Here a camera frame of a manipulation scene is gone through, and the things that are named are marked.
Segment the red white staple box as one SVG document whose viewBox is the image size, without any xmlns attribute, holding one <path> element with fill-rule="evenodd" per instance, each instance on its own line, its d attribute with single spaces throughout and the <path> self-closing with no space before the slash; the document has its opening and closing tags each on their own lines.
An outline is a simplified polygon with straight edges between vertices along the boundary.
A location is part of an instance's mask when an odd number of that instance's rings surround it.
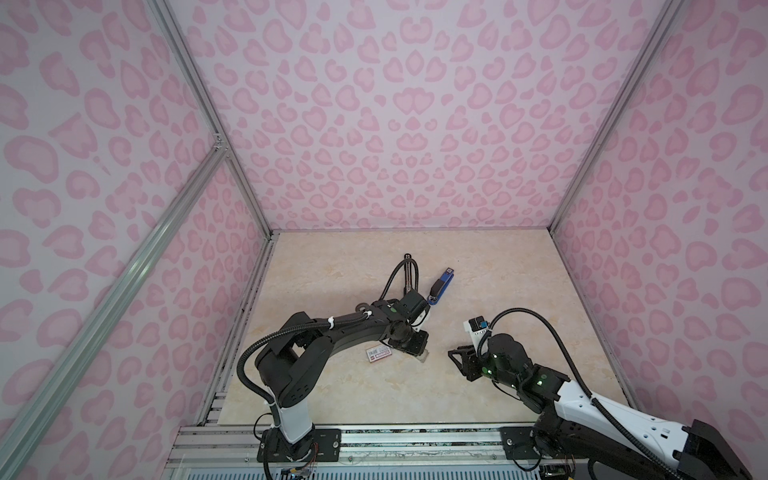
<svg viewBox="0 0 768 480">
<path fill-rule="evenodd" d="M 368 361 L 371 364 L 393 355 L 392 349 L 385 344 L 379 344 L 377 346 L 370 347 L 365 351 L 365 353 Z"/>
</svg>

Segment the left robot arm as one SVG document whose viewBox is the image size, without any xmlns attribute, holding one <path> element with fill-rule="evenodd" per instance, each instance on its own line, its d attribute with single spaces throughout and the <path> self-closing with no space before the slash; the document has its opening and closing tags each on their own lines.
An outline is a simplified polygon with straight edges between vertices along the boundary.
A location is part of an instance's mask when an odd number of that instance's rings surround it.
<svg viewBox="0 0 768 480">
<path fill-rule="evenodd" d="M 293 447 L 310 441 L 314 424 L 307 398 L 335 354 L 357 345 L 382 345 L 419 357 L 429 334 L 422 329 L 429 303 L 413 295 L 401 300 L 361 303 L 346 315 L 312 318 L 293 314 L 283 327 L 241 354 L 239 381 L 266 401 L 278 438 Z"/>
</svg>

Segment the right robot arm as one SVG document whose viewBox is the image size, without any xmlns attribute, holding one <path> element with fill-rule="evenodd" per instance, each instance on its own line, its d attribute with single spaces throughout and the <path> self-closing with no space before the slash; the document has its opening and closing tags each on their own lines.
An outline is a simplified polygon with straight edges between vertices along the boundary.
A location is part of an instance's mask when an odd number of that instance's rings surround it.
<svg viewBox="0 0 768 480">
<path fill-rule="evenodd" d="M 749 479 L 751 473 L 712 425 L 661 419 L 590 394 L 568 375 L 533 362 L 508 334 L 449 351 L 468 380 L 510 387 L 537 420 L 526 448 L 574 456 L 636 479 Z"/>
</svg>

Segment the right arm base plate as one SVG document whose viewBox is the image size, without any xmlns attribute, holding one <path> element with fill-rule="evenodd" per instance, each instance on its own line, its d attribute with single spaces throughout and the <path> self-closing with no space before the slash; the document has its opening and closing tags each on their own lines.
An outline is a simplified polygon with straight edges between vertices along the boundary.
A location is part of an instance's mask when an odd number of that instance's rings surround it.
<svg viewBox="0 0 768 480">
<path fill-rule="evenodd" d="M 550 460 L 561 453 L 555 437 L 534 426 L 504 426 L 499 433 L 505 458 L 510 461 Z"/>
</svg>

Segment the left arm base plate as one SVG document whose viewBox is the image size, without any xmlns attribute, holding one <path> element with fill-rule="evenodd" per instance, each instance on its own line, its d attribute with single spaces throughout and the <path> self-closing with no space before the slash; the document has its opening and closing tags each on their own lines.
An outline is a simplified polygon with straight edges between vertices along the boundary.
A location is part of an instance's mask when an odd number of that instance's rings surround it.
<svg viewBox="0 0 768 480">
<path fill-rule="evenodd" d="M 313 428 L 296 443 L 290 443 L 279 428 L 262 434 L 257 459 L 268 463 L 337 462 L 340 456 L 342 432 L 340 429 Z"/>
</svg>

